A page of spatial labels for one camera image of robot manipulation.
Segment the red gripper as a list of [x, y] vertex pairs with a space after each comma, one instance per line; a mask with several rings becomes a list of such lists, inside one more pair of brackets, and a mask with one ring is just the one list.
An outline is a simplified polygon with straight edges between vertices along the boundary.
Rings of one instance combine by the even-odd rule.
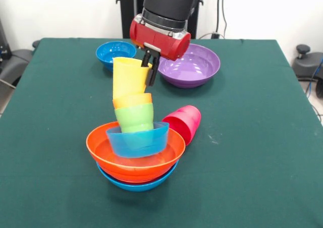
[[[151, 49], [159, 52], [160, 56], [175, 61], [181, 58], [189, 47], [191, 34], [185, 30], [173, 32], [158, 28], [146, 22], [138, 14], [130, 26], [132, 42], [142, 49]], [[151, 58], [150, 50], [146, 50], [141, 66], [148, 67]], [[147, 74], [147, 86], [153, 86], [159, 67], [159, 56], [153, 57], [152, 67]]]

